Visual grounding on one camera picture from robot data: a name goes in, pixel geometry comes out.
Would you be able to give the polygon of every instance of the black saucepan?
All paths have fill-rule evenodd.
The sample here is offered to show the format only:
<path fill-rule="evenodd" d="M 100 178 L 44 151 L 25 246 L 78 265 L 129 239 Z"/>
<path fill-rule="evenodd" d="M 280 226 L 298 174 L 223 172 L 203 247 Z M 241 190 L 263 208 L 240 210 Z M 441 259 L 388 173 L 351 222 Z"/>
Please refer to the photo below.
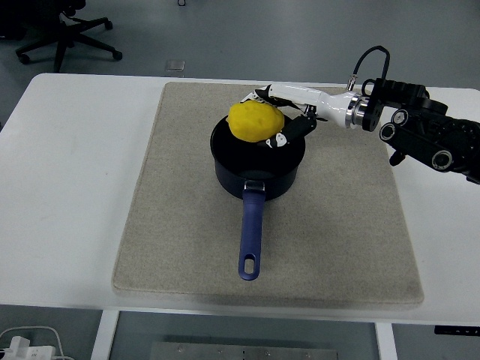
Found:
<path fill-rule="evenodd" d="M 263 204 L 292 186 L 305 153 L 305 139 L 280 148 L 264 148 L 234 137 L 226 119 L 212 131 L 210 149 L 218 181 L 234 197 L 243 199 L 238 273 L 250 281 L 260 273 Z"/>

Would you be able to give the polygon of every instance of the yellow sponge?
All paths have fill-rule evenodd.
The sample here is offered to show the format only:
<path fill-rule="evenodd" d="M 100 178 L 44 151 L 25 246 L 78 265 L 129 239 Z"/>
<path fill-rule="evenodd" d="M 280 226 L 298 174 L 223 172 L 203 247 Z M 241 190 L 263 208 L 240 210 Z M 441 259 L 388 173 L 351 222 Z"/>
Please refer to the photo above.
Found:
<path fill-rule="evenodd" d="M 284 114 L 279 109 L 253 100 L 232 105 L 226 120 L 233 136 L 249 143 L 267 140 L 284 127 Z"/>

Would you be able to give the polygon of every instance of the metal plate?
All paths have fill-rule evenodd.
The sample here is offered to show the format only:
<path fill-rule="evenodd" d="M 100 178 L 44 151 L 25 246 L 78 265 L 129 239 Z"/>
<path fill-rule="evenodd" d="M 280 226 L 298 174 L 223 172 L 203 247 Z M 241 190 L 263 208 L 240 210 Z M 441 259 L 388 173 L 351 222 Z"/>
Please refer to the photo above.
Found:
<path fill-rule="evenodd" d="M 182 72 L 185 68 L 184 60 L 167 60 L 165 64 L 165 71 Z"/>
<path fill-rule="evenodd" d="M 150 360 L 338 360 L 337 350 L 154 342 Z"/>

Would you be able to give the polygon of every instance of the felt mat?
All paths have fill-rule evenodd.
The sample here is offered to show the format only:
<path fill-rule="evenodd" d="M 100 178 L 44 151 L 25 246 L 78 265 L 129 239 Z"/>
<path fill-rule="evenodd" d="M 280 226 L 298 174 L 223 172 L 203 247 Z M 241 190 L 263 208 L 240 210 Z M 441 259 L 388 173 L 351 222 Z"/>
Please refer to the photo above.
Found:
<path fill-rule="evenodd" d="M 218 183 L 209 138 L 230 106 L 258 87 L 166 84 L 118 250 L 114 290 L 227 305 L 421 303 L 385 144 L 378 131 L 328 122 L 306 137 L 293 186 L 265 203 L 259 277 L 239 277 L 242 201 Z"/>

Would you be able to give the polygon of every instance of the white power adapter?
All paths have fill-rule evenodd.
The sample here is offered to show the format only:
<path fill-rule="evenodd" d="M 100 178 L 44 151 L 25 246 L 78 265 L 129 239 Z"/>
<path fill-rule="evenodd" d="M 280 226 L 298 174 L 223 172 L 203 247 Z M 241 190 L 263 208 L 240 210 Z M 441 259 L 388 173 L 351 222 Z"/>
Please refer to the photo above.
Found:
<path fill-rule="evenodd" d="M 29 346 L 30 340 L 21 336 L 12 337 L 10 348 L 5 353 L 4 360 L 52 360 L 55 356 L 53 346 Z"/>

